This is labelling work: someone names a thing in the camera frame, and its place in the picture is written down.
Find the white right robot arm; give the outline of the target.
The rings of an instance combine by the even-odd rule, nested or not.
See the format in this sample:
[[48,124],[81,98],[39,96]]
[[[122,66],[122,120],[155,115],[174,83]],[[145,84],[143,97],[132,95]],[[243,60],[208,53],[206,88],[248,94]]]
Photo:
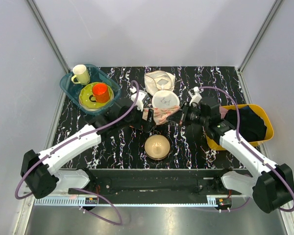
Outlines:
[[179,125],[198,124],[205,134],[230,152],[247,168],[250,177],[233,170],[213,181],[213,190],[218,194],[234,190],[254,200],[265,213],[281,209],[292,201],[294,211],[294,178],[287,164],[278,165],[265,157],[247,142],[238,129],[221,118],[219,105],[211,98],[199,103],[184,102]]

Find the pink floral mesh laundry bag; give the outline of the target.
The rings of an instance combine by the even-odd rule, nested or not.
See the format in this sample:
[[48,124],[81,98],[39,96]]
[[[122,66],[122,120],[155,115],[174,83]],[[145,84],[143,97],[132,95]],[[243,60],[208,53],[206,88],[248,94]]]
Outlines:
[[176,113],[180,109],[180,106],[172,106],[170,108],[166,109],[160,109],[160,108],[152,108],[153,110],[153,120],[156,125],[162,125],[165,124],[167,121],[167,118],[174,113]]

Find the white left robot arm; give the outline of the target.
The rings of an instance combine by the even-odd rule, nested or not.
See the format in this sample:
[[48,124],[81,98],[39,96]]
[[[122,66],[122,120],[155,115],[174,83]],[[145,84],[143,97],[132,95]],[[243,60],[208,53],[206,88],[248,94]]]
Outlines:
[[154,111],[137,106],[121,106],[115,103],[107,111],[94,116],[78,132],[61,143],[36,153],[29,150],[24,154],[21,181],[36,199],[44,198],[56,190],[80,188],[90,194],[96,189],[95,180],[84,170],[62,173],[61,167],[85,150],[99,145],[107,135],[123,127],[133,127],[149,132],[154,126]]

